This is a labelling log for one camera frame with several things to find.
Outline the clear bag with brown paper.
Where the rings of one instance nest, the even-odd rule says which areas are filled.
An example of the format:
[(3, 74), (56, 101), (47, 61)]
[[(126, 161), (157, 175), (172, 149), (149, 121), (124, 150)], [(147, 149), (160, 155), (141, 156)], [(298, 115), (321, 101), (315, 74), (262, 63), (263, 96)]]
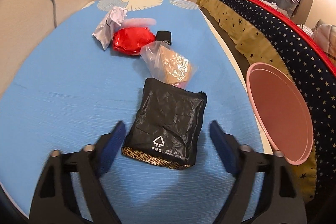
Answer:
[(143, 46), (140, 55), (153, 78), (185, 89), (198, 67), (170, 46), (167, 40), (155, 41)]

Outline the pink bubble wrap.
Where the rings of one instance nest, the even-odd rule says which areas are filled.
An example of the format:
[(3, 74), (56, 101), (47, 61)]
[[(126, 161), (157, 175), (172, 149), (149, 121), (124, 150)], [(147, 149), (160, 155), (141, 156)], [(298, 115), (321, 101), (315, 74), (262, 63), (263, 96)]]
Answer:
[(157, 21), (153, 18), (130, 18), (125, 19), (121, 27), (122, 28), (132, 28), (132, 27), (150, 27), (156, 25)]

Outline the plaid pillow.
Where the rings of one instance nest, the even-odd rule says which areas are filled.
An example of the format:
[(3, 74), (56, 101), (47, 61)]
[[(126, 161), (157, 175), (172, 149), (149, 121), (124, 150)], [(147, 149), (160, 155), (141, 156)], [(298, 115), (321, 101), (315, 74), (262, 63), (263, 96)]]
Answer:
[(319, 20), (313, 29), (312, 39), (323, 50), (327, 57), (335, 64), (336, 26)]

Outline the red blanket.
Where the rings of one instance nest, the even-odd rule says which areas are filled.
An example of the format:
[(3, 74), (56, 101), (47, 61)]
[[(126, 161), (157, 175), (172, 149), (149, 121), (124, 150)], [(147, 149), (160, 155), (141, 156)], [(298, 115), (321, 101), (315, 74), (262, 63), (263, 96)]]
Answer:
[(264, 62), (282, 71), (335, 66), (302, 29), (260, 0), (205, 0), (201, 4), (234, 41), (250, 64)]

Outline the pink plastic trash bin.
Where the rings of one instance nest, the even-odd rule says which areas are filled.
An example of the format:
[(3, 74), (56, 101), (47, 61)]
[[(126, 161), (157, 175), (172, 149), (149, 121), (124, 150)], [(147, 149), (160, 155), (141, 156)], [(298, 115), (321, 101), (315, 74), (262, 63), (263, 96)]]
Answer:
[(307, 104), (282, 71), (254, 63), (246, 86), (253, 112), (273, 151), (281, 151), (291, 165), (307, 161), (313, 148), (313, 125)]

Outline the black plastic pouch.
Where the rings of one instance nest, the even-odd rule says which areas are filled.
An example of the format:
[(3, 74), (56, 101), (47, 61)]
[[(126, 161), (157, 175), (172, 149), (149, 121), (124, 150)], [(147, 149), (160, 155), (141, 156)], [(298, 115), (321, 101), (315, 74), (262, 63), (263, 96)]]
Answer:
[(157, 79), (145, 81), (141, 105), (121, 152), (169, 169), (195, 165), (207, 104), (204, 92), (190, 92)]

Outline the white paper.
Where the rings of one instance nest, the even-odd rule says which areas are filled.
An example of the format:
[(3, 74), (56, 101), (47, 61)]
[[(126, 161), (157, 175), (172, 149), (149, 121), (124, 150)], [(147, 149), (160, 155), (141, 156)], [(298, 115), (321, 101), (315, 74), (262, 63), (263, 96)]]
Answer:
[(100, 42), (104, 51), (109, 47), (113, 39), (114, 29), (121, 27), (126, 15), (126, 8), (114, 6), (92, 33), (93, 37)]

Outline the red ball wrapper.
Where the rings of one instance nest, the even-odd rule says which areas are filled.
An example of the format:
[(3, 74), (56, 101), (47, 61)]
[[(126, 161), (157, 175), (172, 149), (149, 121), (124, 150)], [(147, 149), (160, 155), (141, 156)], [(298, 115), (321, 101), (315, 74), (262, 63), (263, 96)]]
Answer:
[(147, 27), (122, 28), (114, 33), (112, 49), (128, 56), (138, 56), (142, 47), (156, 40)]

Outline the small black box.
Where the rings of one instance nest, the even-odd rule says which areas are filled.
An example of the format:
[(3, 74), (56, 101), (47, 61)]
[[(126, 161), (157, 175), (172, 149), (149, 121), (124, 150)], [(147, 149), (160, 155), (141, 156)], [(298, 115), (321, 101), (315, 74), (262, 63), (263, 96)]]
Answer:
[(156, 40), (166, 43), (168, 46), (172, 45), (170, 31), (157, 31)]

